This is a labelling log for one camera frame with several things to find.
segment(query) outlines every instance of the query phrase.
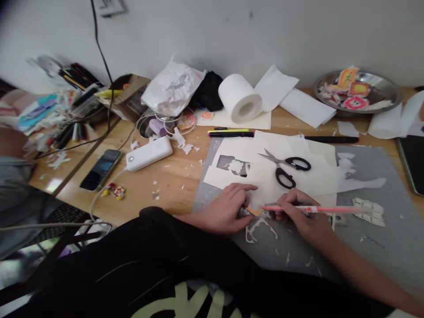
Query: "black sleeve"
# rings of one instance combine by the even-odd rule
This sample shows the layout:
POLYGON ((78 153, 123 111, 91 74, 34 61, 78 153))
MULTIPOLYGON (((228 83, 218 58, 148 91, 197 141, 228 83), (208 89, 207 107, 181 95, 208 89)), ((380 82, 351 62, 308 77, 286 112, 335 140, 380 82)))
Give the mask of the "black sleeve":
POLYGON ((393 308, 327 279, 261 269, 234 242, 146 208, 85 250, 63 257, 16 313, 126 316, 140 297, 189 279, 214 282, 262 317, 386 317, 393 308))

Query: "pink sticker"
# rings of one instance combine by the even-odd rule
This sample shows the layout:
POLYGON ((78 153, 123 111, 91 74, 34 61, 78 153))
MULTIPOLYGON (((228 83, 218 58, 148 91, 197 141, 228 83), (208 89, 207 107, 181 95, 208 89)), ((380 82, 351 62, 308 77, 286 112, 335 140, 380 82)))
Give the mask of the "pink sticker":
POLYGON ((343 106, 352 110, 359 110, 367 107, 369 104, 370 102, 368 99, 354 96, 346 99, 343 103, 343 106))

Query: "white power bank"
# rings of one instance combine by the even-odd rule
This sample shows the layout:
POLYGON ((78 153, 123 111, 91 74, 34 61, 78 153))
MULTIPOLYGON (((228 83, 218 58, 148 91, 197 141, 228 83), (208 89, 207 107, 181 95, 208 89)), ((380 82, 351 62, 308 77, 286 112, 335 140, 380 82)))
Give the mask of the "white power bank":
POLYGON ((173 152, 171 142, 164 136, 127 154, 127 170, 137 171, 159 161, 173 152))

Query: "yellow highlighter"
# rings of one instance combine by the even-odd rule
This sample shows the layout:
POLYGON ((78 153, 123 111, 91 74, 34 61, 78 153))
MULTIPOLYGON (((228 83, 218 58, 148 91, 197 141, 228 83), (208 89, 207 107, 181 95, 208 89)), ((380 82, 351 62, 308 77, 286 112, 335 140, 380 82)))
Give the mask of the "yellow highlighter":
POLYGON ((248 129, 226 129, 226 130, 208 130, 208 133, 238 133, 238 132, 248 132, 248 129))

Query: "pink marker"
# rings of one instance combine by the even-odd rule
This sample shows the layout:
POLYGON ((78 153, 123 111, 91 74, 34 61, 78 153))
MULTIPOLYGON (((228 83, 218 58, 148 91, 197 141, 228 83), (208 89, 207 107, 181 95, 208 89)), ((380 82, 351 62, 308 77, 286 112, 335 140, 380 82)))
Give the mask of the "pink marker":
MULTIPOLYGON (((335 206, 335 207, 322 207, 322 206, 307 206, 307 205, 301 205, 301 206, 295 206, 302 212, 308 212, 308 213, 348 213, 348 214, 356 214, 356 213, 369 213, 369 211, 352 207, 352 206, 335 206)), ((284 209, 278 205, 275 206, 269 206, 269 207, 262 207, 264 210, 271 210, 271 211, 283 211, 284 209)))

